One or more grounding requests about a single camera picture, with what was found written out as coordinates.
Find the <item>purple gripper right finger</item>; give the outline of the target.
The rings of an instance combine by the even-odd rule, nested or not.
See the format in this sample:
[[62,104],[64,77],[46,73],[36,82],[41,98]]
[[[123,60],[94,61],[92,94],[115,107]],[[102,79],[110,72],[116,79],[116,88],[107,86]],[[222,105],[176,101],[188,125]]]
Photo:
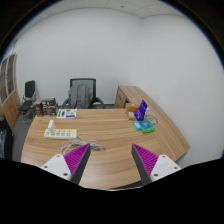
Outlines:
[[156,155],[136,144],[132,145],[131,153],[143,186],[180,170],[180,167],[165,154]]

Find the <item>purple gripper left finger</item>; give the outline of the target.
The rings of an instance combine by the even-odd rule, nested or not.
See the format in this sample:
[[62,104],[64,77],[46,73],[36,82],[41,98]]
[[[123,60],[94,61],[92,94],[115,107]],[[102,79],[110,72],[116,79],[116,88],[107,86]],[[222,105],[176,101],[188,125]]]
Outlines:
[[56,154],[41,168],[65,180],[79,184],[90,153],[90,145],[86,144],[65,155]]

